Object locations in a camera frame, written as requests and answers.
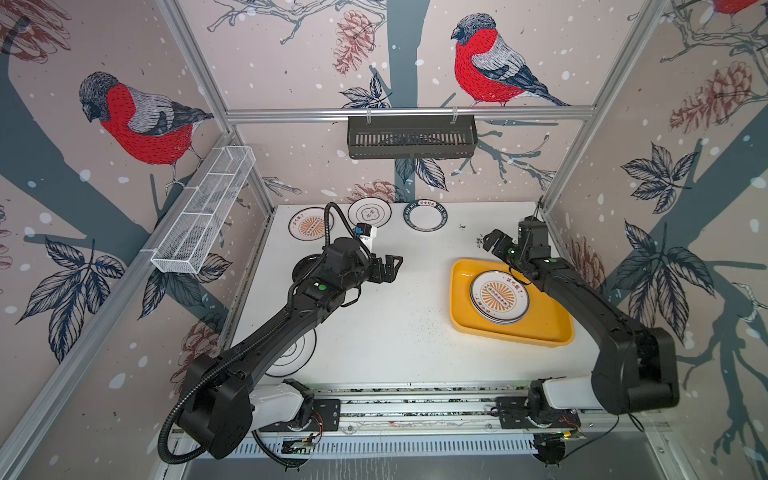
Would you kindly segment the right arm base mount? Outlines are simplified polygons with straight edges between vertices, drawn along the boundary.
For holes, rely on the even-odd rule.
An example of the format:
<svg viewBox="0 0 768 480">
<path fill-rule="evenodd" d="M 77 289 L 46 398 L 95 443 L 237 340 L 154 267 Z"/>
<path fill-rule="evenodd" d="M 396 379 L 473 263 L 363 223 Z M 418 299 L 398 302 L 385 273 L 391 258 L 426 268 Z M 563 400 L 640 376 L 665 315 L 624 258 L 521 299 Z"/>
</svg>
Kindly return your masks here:
<svg viewBox="0 0 768 480">
<path fill-rule="evenodd" d="M 521 396 L 497 397 L 488 413 L 497 418 L 504 430 L 579 429 L 576 410 L 536 406 Z"/>
</svg>

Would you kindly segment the white plate grey emblem front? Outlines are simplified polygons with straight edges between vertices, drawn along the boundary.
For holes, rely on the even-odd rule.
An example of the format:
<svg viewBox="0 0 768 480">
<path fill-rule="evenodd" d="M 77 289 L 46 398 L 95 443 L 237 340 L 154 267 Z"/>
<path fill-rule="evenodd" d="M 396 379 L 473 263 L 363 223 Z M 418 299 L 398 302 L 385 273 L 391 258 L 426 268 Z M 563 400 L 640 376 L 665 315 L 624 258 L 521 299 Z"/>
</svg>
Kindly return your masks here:
<svg viewBox="0 0 768 480">
<path fill-rule="evenodd" d="M 304 368 L 312 359 L 317 347 L 317 332 L 310 330 L 293 343 L 266 371 L 271 378 L 287 378 Z"/>
</svg>

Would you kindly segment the white plate grey emblem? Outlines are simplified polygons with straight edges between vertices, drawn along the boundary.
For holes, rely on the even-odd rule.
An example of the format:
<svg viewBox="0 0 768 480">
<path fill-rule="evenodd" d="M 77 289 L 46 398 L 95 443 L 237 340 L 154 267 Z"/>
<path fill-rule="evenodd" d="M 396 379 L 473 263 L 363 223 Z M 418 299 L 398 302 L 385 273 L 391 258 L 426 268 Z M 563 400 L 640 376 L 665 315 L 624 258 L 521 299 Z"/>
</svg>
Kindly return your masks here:
<svg viewBox="0 0 768 480">
<path fill-rule="evenodd" d="M 317 332 L 310 330 L 293 343 L 266 371 L 271 378 L 287 378 L 304 368 L 312 359 L 317 347 Z"/>
<path fill-rule="evenodd" d="M 366 223 L 373 227 L 383 227 L 392 217 L 389 203 L 379 198 L 363 198 L 352 203 L 347 218 L 352 224 Z"/>
</svg>

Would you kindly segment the white plate grey emblem back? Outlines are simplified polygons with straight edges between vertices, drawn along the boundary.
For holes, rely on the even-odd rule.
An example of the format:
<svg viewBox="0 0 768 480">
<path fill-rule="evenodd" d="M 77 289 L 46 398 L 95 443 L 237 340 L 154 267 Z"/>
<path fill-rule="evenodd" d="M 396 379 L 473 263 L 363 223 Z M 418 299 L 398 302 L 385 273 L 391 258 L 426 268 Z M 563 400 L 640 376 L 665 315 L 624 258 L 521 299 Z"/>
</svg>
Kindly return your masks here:
<svg viewBox="0 0 768 480">
<path fill-rule="evenodd" d="M 352 224 L 366 223 L 373 227 L 383 227 L 392 217 L 389 203 L 379 198 L 363 198 L 352 203 L 347 218 Z"/>
</svg>

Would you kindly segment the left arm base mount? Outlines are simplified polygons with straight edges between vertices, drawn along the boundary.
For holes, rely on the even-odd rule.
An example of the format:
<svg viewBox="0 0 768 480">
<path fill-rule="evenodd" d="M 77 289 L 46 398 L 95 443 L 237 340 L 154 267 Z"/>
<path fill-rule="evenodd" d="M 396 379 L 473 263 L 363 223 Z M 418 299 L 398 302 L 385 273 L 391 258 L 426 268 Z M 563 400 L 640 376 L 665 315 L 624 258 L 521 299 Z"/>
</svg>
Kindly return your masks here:
<svg viewBox="0 0 768 480">
<path fill-rule="evenodd" d="M 259 429 L 260 433 L 319 433 L 336 432 L 339 429 L 341 401 L 339 399 L 315 399 L 310 407 L 302 407 L 297 417 L 288 422 L 276 422 Z"/>
</svg>

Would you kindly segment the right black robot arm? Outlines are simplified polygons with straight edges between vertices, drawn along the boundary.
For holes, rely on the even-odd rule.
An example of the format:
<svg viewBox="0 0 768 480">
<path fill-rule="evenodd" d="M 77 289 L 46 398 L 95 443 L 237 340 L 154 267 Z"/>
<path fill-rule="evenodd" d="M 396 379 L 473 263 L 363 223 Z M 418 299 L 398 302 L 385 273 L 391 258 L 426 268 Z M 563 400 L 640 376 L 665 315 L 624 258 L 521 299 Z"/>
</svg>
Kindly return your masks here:
<svg viewBox="0 0 768 480">
<path fill-rule="evenodd" d="M 544 221 L 524 218 L 516 238 L 494 229 L 483 237 L 483 249 L 564 307 L 599 347 L 589 376 L 541 382 L 549 406 L 621 416 L 679 404 L 671 334 L 629 317 L 588 285 L 569 261 L 552 255 Z"/>
</svg>

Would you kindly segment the orange sunburst plate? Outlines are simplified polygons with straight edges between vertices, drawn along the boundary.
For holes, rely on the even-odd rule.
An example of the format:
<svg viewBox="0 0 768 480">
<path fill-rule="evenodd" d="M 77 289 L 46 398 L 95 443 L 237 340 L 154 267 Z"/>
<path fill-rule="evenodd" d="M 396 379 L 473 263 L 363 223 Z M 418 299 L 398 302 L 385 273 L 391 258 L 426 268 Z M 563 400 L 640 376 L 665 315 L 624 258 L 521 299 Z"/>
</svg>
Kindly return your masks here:
<svg viewBox="0 0 768 480">
<path fill-rule="evenodd" d="M 293 215 L 288 223 L 289 234 L 299 241 L 322 240 L 335 226 L 335 215 L 329 214 L 325 220 L 324 209 L 308 207 Z"/>
<path fill-rule="evenodd" d="M 530 308 L 525 286 L 508 272 L 486 271 L 470 285 L 470 299 L 477 312 L 497 325 L 519 322 Z"/>
</svg>

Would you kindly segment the yellow plastic bin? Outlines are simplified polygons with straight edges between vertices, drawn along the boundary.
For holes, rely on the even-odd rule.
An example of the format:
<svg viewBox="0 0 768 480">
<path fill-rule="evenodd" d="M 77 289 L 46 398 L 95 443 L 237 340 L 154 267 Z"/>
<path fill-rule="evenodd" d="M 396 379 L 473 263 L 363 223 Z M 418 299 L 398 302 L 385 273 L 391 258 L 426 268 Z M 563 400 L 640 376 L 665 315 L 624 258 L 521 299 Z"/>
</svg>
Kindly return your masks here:
<svg viewBox="0 0 768 480">
<path fill-rule="evenodd" d="M 508 272 L 521 282 L 530 296 L 527 314 L 512 325 L 497 325 L 482 317 L 470 299 L 470 285 L 479 274 L 498 270 Z M 477 259 L 459 259 L 451 270 L 449 310 L 454 328 L 462 333 L 497 340 L 556 348 L 574 339 L 573 319 L 557 301 L 542 293 L 521 273 L 504 263 Z"/>
</svg>

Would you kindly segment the small black plate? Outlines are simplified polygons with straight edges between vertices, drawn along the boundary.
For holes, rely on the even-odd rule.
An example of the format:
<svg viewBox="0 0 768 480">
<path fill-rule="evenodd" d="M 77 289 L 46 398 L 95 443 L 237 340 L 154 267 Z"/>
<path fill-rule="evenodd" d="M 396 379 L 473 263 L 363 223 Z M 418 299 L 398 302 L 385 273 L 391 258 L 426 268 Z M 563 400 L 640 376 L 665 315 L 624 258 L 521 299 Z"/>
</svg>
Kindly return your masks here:
<svg viewBox="0 0 768 480">
<path fill-rule="evenodd" d="M 324 254 L 314 254 L 302 258 L 292 271 L 292 282 L 300 284 L 305 279 L 311 277 L 322 265 L 324 258 Z"/>
</svg>

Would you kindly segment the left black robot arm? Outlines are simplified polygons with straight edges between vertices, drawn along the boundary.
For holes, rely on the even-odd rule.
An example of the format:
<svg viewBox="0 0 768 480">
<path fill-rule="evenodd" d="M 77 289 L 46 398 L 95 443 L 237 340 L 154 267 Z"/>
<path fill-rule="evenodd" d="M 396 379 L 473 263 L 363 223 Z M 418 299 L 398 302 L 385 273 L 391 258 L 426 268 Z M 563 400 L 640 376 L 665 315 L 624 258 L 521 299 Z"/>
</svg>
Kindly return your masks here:
<svg viewBox="0 0 768 480">
<path fill-rule="evenodd" d="M 337 309 L 350 306 L 348 291 L 360 292 L 367 282 L 395 281 L 402 257 L 371 252 L 363 239 L 372 226 L 341 223 L 346 236 L 325 235 L 321 252 L 296 264 L 286 303 L 271 319 L 218 356 L 201 354 L 189 364 L 180 399 L 158 433 L 157 452 L 164 463 L 231 454 L 255 428 L 258 407 L 252 392 L 288 348 Z"/>
</svg>

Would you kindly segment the white mesh wall shelf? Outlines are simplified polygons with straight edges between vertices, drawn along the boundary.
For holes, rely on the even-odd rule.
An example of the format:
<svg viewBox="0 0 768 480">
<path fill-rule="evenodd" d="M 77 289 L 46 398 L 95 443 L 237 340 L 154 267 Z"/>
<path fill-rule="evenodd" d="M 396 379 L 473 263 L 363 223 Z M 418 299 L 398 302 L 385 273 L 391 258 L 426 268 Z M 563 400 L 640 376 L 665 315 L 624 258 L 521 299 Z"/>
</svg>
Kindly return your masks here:
<svg viewBox="0 0 768 480">
<path fill-rule="evenodd" d="M 246 146 L 225 146 L 212 154 L 212 164 L 151 258 L 162 273 L 200 273 L 255 162 Z"/>
</svg>

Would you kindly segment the dark green rim plate back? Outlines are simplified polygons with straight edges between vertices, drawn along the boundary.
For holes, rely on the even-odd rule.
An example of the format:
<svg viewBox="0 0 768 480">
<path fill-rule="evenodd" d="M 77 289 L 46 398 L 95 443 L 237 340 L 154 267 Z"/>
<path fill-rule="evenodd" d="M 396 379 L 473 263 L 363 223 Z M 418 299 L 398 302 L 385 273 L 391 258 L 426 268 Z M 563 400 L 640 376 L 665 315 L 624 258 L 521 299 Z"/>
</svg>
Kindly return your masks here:
<svg viewBox="0 0 768 480">
<path fill-rule="evenodd" d="M 442 229 L 447 224 L 448 213 L 439 202 L 418 199 L 405 206 L 403 219 L 411 229 L 422 233 L 430 233 Z"/>
</svg>

